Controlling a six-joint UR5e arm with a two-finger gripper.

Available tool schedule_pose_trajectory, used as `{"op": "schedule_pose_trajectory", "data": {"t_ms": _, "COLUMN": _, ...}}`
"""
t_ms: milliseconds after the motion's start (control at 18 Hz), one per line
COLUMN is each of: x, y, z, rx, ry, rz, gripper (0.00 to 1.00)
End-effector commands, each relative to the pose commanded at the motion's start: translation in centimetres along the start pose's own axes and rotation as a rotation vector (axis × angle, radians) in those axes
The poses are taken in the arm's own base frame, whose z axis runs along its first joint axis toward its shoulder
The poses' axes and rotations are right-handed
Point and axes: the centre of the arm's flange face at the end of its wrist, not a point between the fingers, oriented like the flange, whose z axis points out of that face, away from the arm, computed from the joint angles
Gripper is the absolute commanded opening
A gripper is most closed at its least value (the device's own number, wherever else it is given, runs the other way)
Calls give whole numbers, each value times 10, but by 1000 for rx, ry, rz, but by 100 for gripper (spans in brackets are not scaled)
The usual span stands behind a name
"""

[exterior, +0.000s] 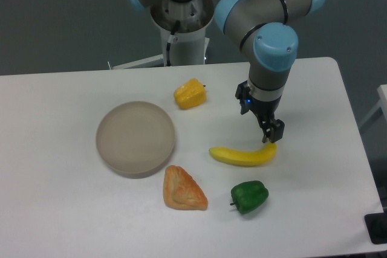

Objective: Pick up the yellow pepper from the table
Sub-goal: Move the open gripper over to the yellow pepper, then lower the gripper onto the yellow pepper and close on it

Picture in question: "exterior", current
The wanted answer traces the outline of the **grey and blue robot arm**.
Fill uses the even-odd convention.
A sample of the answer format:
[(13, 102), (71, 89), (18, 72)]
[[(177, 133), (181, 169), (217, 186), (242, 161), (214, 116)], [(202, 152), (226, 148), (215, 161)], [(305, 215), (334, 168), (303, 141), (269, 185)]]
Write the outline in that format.
[(128, 1), (137, 10), (150, 8), (165, 66), (204, 63), (205, 31), (216, 23), (250, 64), (235, 94), (241, 113), (254, 113), (263, 142), (282, 138), (285, 125), (275, 110), (298, 50), (298, 36), (288, 22), (320, 9), (325, 0)]

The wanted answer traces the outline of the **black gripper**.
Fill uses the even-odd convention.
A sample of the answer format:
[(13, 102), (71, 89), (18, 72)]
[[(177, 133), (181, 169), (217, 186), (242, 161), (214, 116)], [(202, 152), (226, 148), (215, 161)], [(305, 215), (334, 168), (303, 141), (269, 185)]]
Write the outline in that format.
[(275, 110), (282, 97), (281, 88), (266, 91), (246, 80), (237, 86), (235, 97), (239, 101), (242, 115), (252, 112), (256, 117), (263, 131), (263, 143), (276, 143), (282, 139), (285, 123), (275, 117)]

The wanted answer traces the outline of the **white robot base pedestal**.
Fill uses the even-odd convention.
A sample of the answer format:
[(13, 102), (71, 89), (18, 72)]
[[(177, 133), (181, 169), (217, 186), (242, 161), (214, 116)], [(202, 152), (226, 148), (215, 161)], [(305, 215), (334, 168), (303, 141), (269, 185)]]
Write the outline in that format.
[(214, 4), (212, 0), (164, 0), (151, 7), (151, 18), (160, 31), (162, 53), (113, 66), (112, 69), (202, 65), (206, 60)]

